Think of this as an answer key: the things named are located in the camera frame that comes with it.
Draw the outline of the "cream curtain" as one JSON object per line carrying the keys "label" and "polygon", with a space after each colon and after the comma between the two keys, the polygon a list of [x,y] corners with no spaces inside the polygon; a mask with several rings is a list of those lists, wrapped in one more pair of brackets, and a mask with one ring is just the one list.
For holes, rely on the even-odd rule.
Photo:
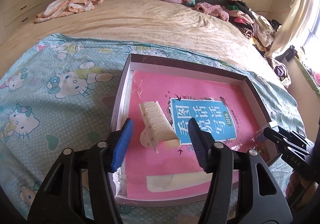
{"label": "cream curtain", "polygon": [[264,54],[266,58],[280,56],[289,46],[297,46],[300,43],[300,37],[307,27],[314,3],[315,0],[293,1],[287,18],[275,34],[270,50]]}

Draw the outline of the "shallow cardboard tray box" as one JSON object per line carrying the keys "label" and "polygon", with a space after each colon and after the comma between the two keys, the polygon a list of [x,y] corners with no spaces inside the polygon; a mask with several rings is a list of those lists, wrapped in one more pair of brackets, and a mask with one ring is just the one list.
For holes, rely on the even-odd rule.
{"label": "shallow cardboard tray box", "polygon": [[[159,103],[181,144],[153,149],[139,106]],[[120,79],[111,130],[133,122],[121,168],[113,175],[119,203],[140,207],[180,206],[205,199],[211,175],[199,166],[188,133],[194,118],[201,130],[232,150],[256,149],[267,165],[279,152],[261,136],[271,118],[247,76],[196,63],[131,54]]]}

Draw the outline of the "pink Chinese workbook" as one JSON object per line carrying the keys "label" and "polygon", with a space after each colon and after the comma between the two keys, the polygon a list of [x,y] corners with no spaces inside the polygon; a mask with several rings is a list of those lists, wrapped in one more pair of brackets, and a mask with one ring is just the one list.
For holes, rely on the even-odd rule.
{"label": "pink Chinese workbook", "polygon": [[[140,143],[145,128],[139,104],[158,101],[181,141],[179,148],[158,153]],[[218,81],[216,76],[195,79],[183,75],[134,71],[131,81],[129,118],[133,136],[125,158],[126,195],[138,201],[165,201],[207,192],[211,176],[199,166],[188,133],[195,118],[233,150],[245,152],[256,145],[255,133],[269,122],[259,95],[247,80]]]}

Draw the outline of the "peach white garment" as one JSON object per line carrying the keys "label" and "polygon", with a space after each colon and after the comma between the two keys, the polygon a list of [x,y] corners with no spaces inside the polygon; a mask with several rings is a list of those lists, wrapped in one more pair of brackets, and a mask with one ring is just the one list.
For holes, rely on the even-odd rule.
{"label": "peach white garment", "polygon": [[104,0],[56,0],[50,3],[44,11],[38,13],[34,23],[42,23],[52,19],[70,16],[95,9]]}

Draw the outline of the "beige bed blanket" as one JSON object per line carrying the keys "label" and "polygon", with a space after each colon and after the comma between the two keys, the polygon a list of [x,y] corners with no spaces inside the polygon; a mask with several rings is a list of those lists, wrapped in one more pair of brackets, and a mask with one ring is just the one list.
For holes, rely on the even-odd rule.
{"label": "beige bed blanket", "polygon": [[17,29],[1,44],[1,74],[40,39],[72,37],[177,46],[252,71],[268,79],[272,69],[232,24],[181,4],[158,0],[105,0],[94,10]]}

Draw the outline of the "pink fuzzy garment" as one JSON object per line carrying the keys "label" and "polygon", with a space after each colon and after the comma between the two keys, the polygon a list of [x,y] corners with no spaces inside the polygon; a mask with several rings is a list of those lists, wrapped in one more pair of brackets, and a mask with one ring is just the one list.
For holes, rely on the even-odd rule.
{"label": "pink fuzzy garment", "polygon": [[229,21],[229,14],[220,5],[212,5],[206,2],[197,3],[193,7],[193,10],[216,17],[225,22]]}

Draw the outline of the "pile of mixed clothes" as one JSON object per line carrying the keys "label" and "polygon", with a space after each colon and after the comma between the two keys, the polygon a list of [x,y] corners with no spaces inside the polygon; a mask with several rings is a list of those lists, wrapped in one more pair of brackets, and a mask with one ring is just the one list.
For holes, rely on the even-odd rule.
{"label": "pile of mixed clothes", "polygon": [[266,54],[270,51],[275,33],[281,27],[277,20],[268,20],[252,11],[242,0],[228,0],[223,9],[233,24],[245,38],[249,39],[260,55],[267,61],[281,84],[288,89],[291,85],[289,71],[285,64]]}

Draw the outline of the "Hello Kitty teal sheet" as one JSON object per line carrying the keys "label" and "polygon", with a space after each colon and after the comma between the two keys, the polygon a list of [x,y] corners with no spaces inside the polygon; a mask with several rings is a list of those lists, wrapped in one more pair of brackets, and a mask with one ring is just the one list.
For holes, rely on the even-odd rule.
{"label": "Hello Kitty teal sheet", "polygon": [[173,46],[53,34],[29,48],[1,78],[1,187],[24,219],[64,148],[85,150],[106,138],[129,54],[245,75],[273,120],[305,133],[297,102],[283,87],[221,58]]}

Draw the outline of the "cream hair claw clip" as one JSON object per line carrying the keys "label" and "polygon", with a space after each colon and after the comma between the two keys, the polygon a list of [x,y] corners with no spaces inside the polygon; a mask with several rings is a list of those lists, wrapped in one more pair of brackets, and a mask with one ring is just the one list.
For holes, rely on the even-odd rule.
{"label": "cream hair claw clip", "polygon": [[140,143],[158,153],[157,146],[164,143],[167,150],[179,148],[181,141],[169,123],[158,101],[139,104],[139,110],[145,125],[140,134]]}

